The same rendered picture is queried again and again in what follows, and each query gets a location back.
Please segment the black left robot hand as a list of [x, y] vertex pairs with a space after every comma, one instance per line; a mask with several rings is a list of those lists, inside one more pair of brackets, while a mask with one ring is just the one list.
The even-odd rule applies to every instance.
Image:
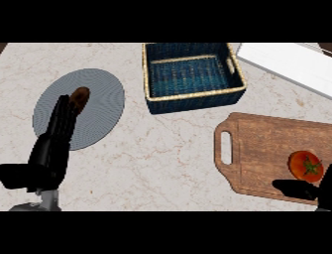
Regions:
[[27, 164], [0, 164], [0, 182], [9, 190], [51, 191], [64, 181], [79, 109], [70, 97], [60, 97], [45, 134], [33, 147]]

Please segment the red tomato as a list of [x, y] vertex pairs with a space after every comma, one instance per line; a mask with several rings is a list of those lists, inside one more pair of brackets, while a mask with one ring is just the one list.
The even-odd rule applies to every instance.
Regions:
[[309, 151], [290, 155], [288, 168], [294, 177], [309, 183], [316, 183], [324, 177], [322, 160]]

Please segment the brown wooden cutting board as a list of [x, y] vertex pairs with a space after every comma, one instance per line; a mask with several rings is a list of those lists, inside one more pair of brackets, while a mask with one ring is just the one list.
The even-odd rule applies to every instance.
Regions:
[[274, 180], [294, 180], [287, 163], [297, 151], [309, 151], [330, 166], [332, 124], [234, 112], [216, 128], [215, 162], [234, 191], [316, 205], [272, 186]]

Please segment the blue wicker basket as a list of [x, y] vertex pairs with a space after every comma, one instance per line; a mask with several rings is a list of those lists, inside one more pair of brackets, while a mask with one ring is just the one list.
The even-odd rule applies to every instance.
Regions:
[[229, 43], [144, 44], [142, 69], [153, 114], [234, 105], [246, 94], [249, 84]]

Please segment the grey round placemat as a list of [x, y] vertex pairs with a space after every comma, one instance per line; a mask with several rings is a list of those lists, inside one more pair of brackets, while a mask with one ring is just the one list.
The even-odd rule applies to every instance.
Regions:
[[46, 88], [33, 115], [33, 128], [40, 136], [49, 126], [61, 95], [71, 95], [80, 87], [89, 88], [89, 100], [77, 118], [71, 150], [92, 146], [113, 130], [125, 109], [125, 89], [119, 78], [99, 68], [83, 68], [67, 73]]

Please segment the brown oval food item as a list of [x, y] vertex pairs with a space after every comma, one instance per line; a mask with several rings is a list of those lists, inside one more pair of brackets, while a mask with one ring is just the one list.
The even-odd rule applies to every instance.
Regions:
[[83, 112], [88, 101], [89, 101], [89, 88], [83, 86], [77, 88], [70, 97], [70, 106], [73, 107], [77, 113]]

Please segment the white rectangular appliance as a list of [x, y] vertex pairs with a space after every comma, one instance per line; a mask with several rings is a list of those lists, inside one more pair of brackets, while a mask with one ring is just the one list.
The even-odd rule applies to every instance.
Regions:
[[332, 58], [306, 43], [241, 43], [238, 59], [332, 100]]

